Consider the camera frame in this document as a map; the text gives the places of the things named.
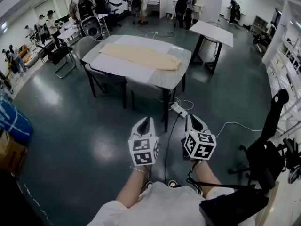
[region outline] cardboard box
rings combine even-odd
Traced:
[[[0,147],[3,147],[3,145],[6,144],[6,155],[0,157],[0,169],[8,171],[16,176],[20,171],[25,155],[27,154],[27,149],[25,146],[14,141],[13,137],[7,132],[4,132],[2,136],[3,137],[0,138],[0,144],[3,144],[0,145]]]

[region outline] cap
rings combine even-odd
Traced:
[[[53,14],[53,13],[55,13],[55,11],[49,10],[49,11],[47,12],[47,16],[49,16],[50,14]]]

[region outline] shoe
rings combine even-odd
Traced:
[[[174,187],[174,186],[177,186],[177,182],[174,181],[174,180],[170,180],[169,183],[168,183],[168,187]]]
[[[145,188],[146,188],[146,189],[149,189],[149,188],[152,187],[153,184],[154,184],[153,182],[148,182],[148,183],[145,185]]]

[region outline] ceiling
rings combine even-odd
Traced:
[[[8,10],[0,19],[0,24],[7,21],[8,25],[12,24],[22,14],[31,8],[38,6],[45,0],[21,0],[15,4],[10,10]]]

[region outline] floor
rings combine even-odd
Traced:
[[[173,32],[172,22],[151,16],[148,19],[149,25],[134,26],[132,18],[127,17],[121,22],[123,26],[114,28],[111,34],[139,35],[157,31],[154,39],[194,50],[198,40],[195,33],[177,27],[174,37],[164,37]],[[234,34],[234,48],[222,47],[214,76],[203,66],[190,66],[185,93],[179,85],[177,95],[194,103],[190,113],[201,118],[215,135],[227,121],[262,129],[271,100],[265,66],[252,45],[253,37],[249,32],[226,23],[222,17],[220,23]],[[205,61],[212,60],[214,49],[215,45],[207,41],[201,57]],[[128,91],[127,109],[123,110],[121,88],[109,87],[107,95],[96,89],[94,98],[83,69],[75,69],[61,80],[54,75],[59,66],[46,62],[14,99],[14,105],[33,126],[18,183],[46,225],[49,223],[45,215],[26,188],[53,225],[82,226],[92,220],[104,203],[114,200],[126,182],[132,165],[127,140],[131,127],[145,116],[154,118],[160,138],[160,152],[152,167],[151,180],[164,180],[165,151],[176,114],[170,112],[168,132],[164,133],[164,125],[160,122],[163,104],[159,101],[136,97],[136,110],[133,111]],[[183,102],[182,106],[188,108],[190,104]],[[182,119],[175,125],[166,169],[166,180],[175,179],[182,185],[186,185],[191,168],[182,161],[180,140],[184,138],[184,125]],[[244,175],[230,176],[227,171],[248,165],[238,147],[240,144],[249,146],[259,135],[237,125],[224,128],[208,162],[222,183],[247,183]]]

